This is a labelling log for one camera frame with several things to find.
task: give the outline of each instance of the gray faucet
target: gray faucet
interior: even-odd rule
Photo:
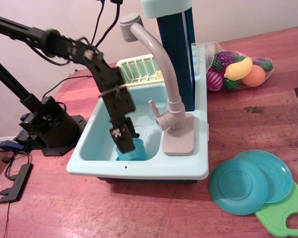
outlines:
[[[128,14],[119,20],[124,40],[133,42],[139,40],[147,47],[162,72],[168,95],[169,110],[160,114],[153,100],[149,105],[156,117],[156,123],[164,134],[162,149],[167,155],[190,155],[194,149],[194,116],[185,113],[176,74],[162,44],[144,27],[137,13]]]

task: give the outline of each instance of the black power strip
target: black power strip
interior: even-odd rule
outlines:
[[[21,166],[21,169],[17,175],[15,175],[15,181],[7,196],[0,199],[0,203],[17,202],[20,201],[26,183],[29,180],[33,164],[27,163]]]

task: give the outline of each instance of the green cutting board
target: green cutting board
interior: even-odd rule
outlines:
[[[293,183],[290,194],[276,203],[267,203],[261,207],[255,216],[267,231],[275,237],[298,237],[298,229],[289,229],[286,220],[289,216],[298,214],[298,184]]]

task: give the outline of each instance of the white wall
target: white wall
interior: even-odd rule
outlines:
[[[106,0],[99,39],[115,16],[116,6]],[[73,39],[92,38],[101,4],[95,0],[0,0],[0,16],[40,29],[54,28]],[[155,20],[144,18],[140,0],[124,0],[121,16],[138,12],[145,27],[155,35]],[[298,0],[193,0],[197,42],[225,41],[298,26]],[[139,43],[125,43],[119,26],[107,36],[99,49],[108,63],[147,54]],[[0,35],[0,62],[31,93],[43,93],[81,65],[52,65],[23,42]],[[20,131],[20,115],[27,113],[18,98],[0,82],[0,138],[14,137]]]

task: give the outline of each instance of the cutting board handle hole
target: cutting board handle hole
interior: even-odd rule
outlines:
[[[287,217],[286,226],[288,229],[298,229],[298,214],[292,214]]]

